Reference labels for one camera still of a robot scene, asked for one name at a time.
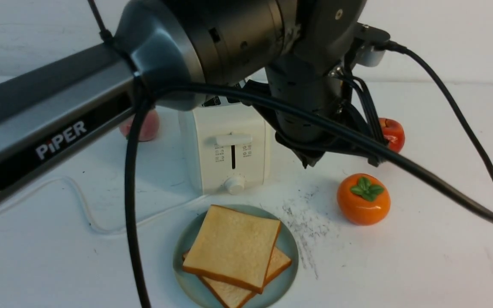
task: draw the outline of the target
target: plate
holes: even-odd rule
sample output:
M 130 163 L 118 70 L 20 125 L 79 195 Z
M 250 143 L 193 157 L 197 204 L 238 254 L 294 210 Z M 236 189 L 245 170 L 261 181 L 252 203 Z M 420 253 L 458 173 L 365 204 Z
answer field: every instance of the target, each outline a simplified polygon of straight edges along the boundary
M 275 215 L 251 205 L 223 206 L 249 215 L 278 219 Z M 197 216 L 180 235 L 176 248 L 174 249 L 172 267 L 174 268 L 174 274 L 176 275 L 178 284 L 191 300 L 203 308 L 221 308 L 222 304 L 218 302 L 211 291 L 203 285 L 196 275 L 182 271 L 182 254 L 193 246 L 193 242 L 197 234 L 199 234 L 206 215 L 207 212 L 204 212 Z M 298 246 L 296 245 L 296 240 L 294 240 L 292 232 L 290 232 L 284 223 L 281 223 L 281 230 L 275 245 L 292 260 L 292 265 L 266 285 L 263 294 L 256 294 L 243 308 L 266 308 L 275 304 L 285 295 L 294 282 L 299 264 Z

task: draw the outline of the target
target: apple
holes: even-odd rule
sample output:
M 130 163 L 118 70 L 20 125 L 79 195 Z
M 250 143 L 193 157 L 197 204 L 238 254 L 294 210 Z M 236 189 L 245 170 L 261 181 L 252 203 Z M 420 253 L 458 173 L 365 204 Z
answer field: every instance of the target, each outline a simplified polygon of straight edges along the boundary
M 405 141 L 403 125 L 393 119 L 379 118 L 379 120 L 383 137 L 389 141 L 387 146 L 393 152 L 400 152 Z

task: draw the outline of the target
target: white cable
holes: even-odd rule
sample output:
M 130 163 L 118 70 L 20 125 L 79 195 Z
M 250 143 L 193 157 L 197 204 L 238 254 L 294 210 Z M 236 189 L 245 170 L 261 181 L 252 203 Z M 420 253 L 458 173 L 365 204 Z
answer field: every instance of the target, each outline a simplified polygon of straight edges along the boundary
M 33 195 L 34 193 L 39 191 L 41 188 L 46 187 L 47 185 L 49 185 L 50 183 L 55 182 L 55 181 L 64 181 L 65 183 L 70 185 L 70 187 L 76 191 L 76 193 L 78 194 L 78 197 L 80 199 L 80 203 L 81 203 L 80 206 L 81 206 L 81 208 L 82 208 L 82 210 L 86 216 L 86 219 L 88 220 L 92 230 L 94 230 L 96 233 L 103 234 L 103 235 L 115 236 L 115 235 L 125 234 L 127 232 L 127 228 L 125 226 L 118 228 L 118 229 L 115 229 L 115 230 L 108 230 L 108 229 L 105 229 L 105 228 L 101 227 L 100 225 L 98 225 L 96 223 L 96 221 L 94 220 L 94 217 L 92 216 L 92 212 L 90 212 L 90 209 L 87 206 L 86 198 L 85 198 L 83 191 L 80 189 L 79 185 L 77 184 L 77 182 L 74 179 L 72 179 L 70 177 L 66 177 L 66 176 L 47 179 L 47 180 L 41 182 L 38 186 L 29 189 L 28 191 L 22 193 L 21 195 L 18 195 L 17 197 L 14 197 L 13 199 L 11 199 L 11 201 L 15 200 L 14 202 L 9 203 L 8 205 L 3 205 L 2 207 L 0 207 L 0 215 L 3 215 L 4 213 L 8 212 L 9 210 L 15 208 L 18 204 L 21 204 L 23 201 L 25 201 L 26 199 L 31 197 L 31 195 Z M 190 201 L 186 201 L 182 204 L 174 205 L 173 207 L 170 207 L 170 208 L 161 210 L 160 212 L 154 213 L 154 214 L 148 216 L 147 218 L 144 218 L 144 219 L 140 220 L 139 222 L 137 222 L 137 228 L 145 226 L 149 222 L 152 222 L 153 220 L 155 220 L 155 219 L 157 219 L 163 215 L 174 212 L 177 209 L 181 209 L 181 208 L 184 208 L 188 205 L 192 205 L 194 203 L 197 203 L 198 201 L 201 201 L 202 199 L 205 199 L 206 197 L 208 197 L 208 195 L 200 195 L 199 197 L 192 199 Z

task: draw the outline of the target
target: bread crust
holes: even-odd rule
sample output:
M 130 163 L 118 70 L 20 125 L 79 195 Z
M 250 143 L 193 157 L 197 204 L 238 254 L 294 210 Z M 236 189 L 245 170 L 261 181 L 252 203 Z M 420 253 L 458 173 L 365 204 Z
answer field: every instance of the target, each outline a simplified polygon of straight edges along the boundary
M 186 254 L 189 252 L 186 251 L 185 253 L 182 254 L 182 261 L 184 261 L 186 259 Z M 272 273 L 272 275 L 269 275 L 267 276 L 266 275 L 266 279 L 264 280 L 264 288 L 266 287 L 266 285 L 268 285 L 270 282 L 272 282 L 275 278 L 279 277 L 280 274 L 282 274 L 282 272 L 286 271 L 286 269 L 288 269 L 288 267 L 292 265 L 292 259 L 289 258 L 288 262 L 283 264 L 281 267 L 279 267 L 279 269 L 277 269 L 275 271 L 275 273 Z M 218 300 L 218 302 L 220 302 L 222 304 L 222 306 L 224 308 L 231 308 L 230 306 L 228 306 L 224 300 L 220 297 L 220 295 L 218 294 L 218 292 L 212 287 L 212 285 L 210 283 L 208 283 L 208 281 L 206 280 L 205 277 L 201 276 L 201 275 L 197 275 L 197 278 L 203 283 L 203 285 L 205 287 L 207 287 L 207 289 L 209 289 L 209 291 L 213 294 L 213 296 Z M 251 300 L 252 298 L 254 298 L 254 296 L 256 296 L 256 292 L 250 292 L 250 294 L 248 296 L 246 296 L 243 301 L 236 307 L 236 308 L 242 308 L 249 300 Z
M 235 211 L 235 212 L 240 213 L 238 210 L 226 208 L 226 207 L 223 207 L 221 205 L 212 204 L 211 206 L 220 207 L 220 208 L 223 208 L 223 209 L 232 210 L 232 211 Z M 264 277 L 267 276 L 267 271 L 268 271 L 268 269 L 270 267 L 271 255 L 273 253 L 273 250 L 275 249 L 275 243 L 277 241 L 277 238 L 279 237 L 281 226 L 282 226 L 282 222 L 280 220 L 276 219 L 276 221 L 279 222 L 279 225 L 278 225 L 278 228 L 277 228 L 277 232 L 276 232 L 275 238 L 273 240 L 273 247 L 271 249 L 270 256 L 269 256 L 269 258 L 267 260 L 267 266 L 266 266 L 266 271 L 264 273 Z M 243 289 L 250 290 L 252 292 L 256 292 L 258 294 L 262 294 L 264 292 L 264 285 L 262 285 L 261 287 L 258 287 L 256 285 L 252 285 L 252 284 L 250 284 L 248 282 L 241 281 L 241 280 L 236 279 L 236 278 L 233 278 L 233 277 L 229 277 L 229 276 L 221 275 L 221 274 L 217 274 L 217 273 L 211 273 L 209 271 L 205 271 L 204 269 L 196 269 L 195 267 L 187 267 L 185 265 L 182 265 L 182 270 L 184 272 L 186 272 L 186 273 L 190 273 L 190 274 L 194 274 L 194 275 L 201 275 L 201 276 L 207 277 L 209 279 L 212 279 L 212 280 L 215 280 L 215 281 L 220 281 L 220 282 L 225 282 L 225 283 L 234 285 L 234 286 L 239 287 L 239 288 L 243 288 Z

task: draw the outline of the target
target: toast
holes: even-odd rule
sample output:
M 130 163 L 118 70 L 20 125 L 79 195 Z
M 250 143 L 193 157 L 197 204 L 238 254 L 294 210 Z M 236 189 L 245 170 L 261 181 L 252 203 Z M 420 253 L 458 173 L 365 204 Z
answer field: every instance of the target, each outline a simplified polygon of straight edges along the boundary
M 280 227 L 276 219 L 211 205 L 182 269 L 262 294 Z
M 182 255 L 183 260 L 186 259 L 187 254 L 188 252 Z M 292 260 L 275 247 L 271 254 L 270 266 L 264 281 L 264 287 L 284 272 L 291 264 Z M 198 275 L 197 277 L 211 291 L 224 308 L 241 308 L 246 302 L 256 296 L 256 293 L 250 290 L 242 289 L 225 282 L 215 281 L 201 275 Z

